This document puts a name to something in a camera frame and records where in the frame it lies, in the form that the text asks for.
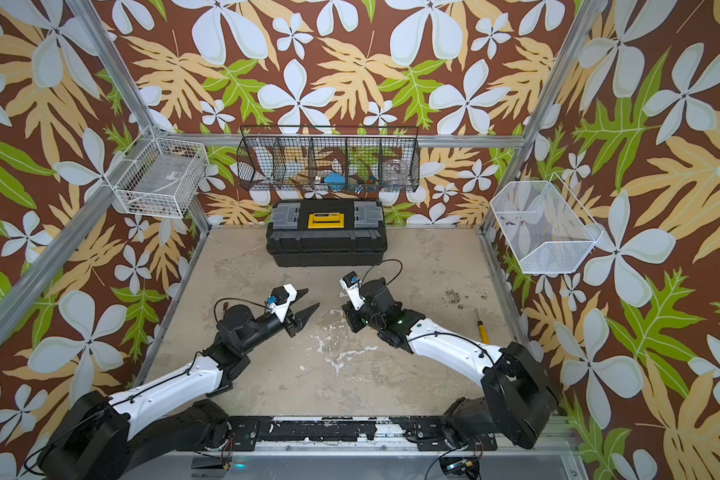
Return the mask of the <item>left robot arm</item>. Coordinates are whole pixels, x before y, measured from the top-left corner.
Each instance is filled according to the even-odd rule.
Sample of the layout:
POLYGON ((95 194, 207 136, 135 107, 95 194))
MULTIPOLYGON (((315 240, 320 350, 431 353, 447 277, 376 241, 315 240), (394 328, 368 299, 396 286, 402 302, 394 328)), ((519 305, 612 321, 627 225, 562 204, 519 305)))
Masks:
POLYGON ((118 479, 175 450, 224 450, 233 427, 213 396, 233 387, 250 363, 249 354, 284 331, 301 332, 319 306, 295 312, 307 294, 292 285, 276 287, 254 316, 247 302, 225 310, 213 343, 188 365, 130 390, 79 398, 48 443, 32 454, 31 470, 49 479, 118 479))

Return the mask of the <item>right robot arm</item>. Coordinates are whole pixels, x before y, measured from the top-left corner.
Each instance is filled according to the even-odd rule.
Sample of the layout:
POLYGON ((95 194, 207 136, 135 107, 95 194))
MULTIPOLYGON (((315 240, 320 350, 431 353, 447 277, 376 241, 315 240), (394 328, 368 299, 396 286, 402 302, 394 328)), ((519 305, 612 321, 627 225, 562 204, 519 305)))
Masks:
POLYGON ((454 333, 394 300, 383 278, 363 282, 351 272, 340 280, 348 296, 342 306, 348 325, 365 327, 393 348, 434 360, 480 386, 481 398, 457 399, 440 417, 451 448, 500 434, 530 450, 559 405, 549 377, 522 344, 489 345, 454 333))

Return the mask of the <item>black plastic toolbox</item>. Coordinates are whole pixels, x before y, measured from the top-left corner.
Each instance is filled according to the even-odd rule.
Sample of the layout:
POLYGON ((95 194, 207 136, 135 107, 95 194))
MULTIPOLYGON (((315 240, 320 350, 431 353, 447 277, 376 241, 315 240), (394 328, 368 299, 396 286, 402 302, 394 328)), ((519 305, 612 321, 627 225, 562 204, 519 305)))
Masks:
POLYGON ((266 250, 280 267, 372 266, 387 249, 377 200, 282 201, 266 231, 266 250))

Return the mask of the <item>blue object in basket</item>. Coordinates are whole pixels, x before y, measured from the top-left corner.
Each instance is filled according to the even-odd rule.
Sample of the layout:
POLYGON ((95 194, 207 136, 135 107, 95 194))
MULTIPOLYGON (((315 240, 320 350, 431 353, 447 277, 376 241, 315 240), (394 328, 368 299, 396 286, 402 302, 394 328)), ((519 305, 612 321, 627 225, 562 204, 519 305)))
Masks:
POLYGON ((346 186, 346 178, 338 173, 331 173, 324 178, 323 183, 334 190, 341 190, 346 186))

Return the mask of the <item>white mesh basket right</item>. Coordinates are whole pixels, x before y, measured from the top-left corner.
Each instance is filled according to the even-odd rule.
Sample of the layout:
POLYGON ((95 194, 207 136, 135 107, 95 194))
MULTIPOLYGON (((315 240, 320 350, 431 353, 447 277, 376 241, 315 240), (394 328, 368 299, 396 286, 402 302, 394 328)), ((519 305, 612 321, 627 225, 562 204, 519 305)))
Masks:
POLYGON ((551 181, 509 182, 493 197, 491 208, 528 275, 576 272, 604 234, 573 191, 551 181))

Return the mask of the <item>yellow handled screwdriver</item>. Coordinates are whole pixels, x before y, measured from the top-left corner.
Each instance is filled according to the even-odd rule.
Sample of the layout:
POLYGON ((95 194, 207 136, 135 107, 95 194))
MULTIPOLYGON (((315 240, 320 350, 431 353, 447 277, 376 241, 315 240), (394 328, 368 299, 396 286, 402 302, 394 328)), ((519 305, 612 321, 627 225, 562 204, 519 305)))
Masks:
POLYGON ((480 341, 483 344, 489 344, 490 338, 488 335, 488 331, 487 331, 484 321, 482 320, 480 311, 478 309, 475 310, 475 317, 476 317, 477 328, 478 328, 478 332, 479 332, 479 336, 480 336, 480 341))

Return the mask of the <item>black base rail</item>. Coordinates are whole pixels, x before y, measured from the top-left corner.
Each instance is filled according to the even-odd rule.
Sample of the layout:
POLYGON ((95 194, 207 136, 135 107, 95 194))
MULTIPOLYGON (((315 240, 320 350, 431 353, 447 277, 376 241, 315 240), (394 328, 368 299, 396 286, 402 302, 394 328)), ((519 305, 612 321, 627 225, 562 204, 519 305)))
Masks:
POLYGON ((266 442, 330 445, 400 442, 419 451, 437 451, 476 441, 480 447, 494 450, 498 434, 491 422, 459 425, 443 416, 230 416, 221 422, 221 427, 221 438, 233 440, 234 452, 261 450, 266 442))

